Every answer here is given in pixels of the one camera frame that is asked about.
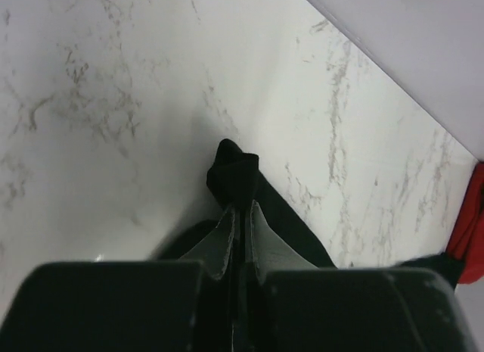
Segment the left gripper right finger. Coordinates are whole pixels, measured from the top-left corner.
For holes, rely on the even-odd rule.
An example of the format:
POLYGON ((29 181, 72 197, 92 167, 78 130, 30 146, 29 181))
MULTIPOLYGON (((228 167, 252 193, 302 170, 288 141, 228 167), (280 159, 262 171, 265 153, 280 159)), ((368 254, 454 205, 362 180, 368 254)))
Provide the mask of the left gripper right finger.
POLYGON ((257 201, 251 204, 245 232, 246 261, 253 265, 260 285, 269 273, 317 269, 275 233, 257 201))

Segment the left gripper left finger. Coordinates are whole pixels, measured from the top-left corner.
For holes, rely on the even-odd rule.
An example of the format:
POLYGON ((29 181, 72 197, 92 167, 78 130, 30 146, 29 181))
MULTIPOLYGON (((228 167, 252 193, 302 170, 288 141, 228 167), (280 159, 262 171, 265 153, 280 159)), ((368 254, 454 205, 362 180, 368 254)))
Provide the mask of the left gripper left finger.
POLYGON ((226 210, 216 227, 179 260, 201 262, 211 279, 221 281, 231 260, 235 229, 235 210, 226 210))

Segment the black t shirt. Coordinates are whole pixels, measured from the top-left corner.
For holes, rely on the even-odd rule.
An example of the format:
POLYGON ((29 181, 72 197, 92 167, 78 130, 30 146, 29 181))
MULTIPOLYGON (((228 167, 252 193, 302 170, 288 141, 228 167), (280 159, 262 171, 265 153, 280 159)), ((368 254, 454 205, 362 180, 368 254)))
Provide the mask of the black t shirt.
MULTIPOLYGON (((223 213, 235 210, 236 229, 224 278, 217 282, 203 268, 196 350, 474 349, 454 298, 460 262, 438 255, 386 269, 336 267, 308 226, 261 174, 259 158, 228 139, 219 143, 206 184, 223 213), (253 201, 275 233, 317 269, 269 273, 262 285, 257 282, 245 248, 245 223, 253 201)), ((162 258, 180 261, 220 219, 183 232, 162 258)))

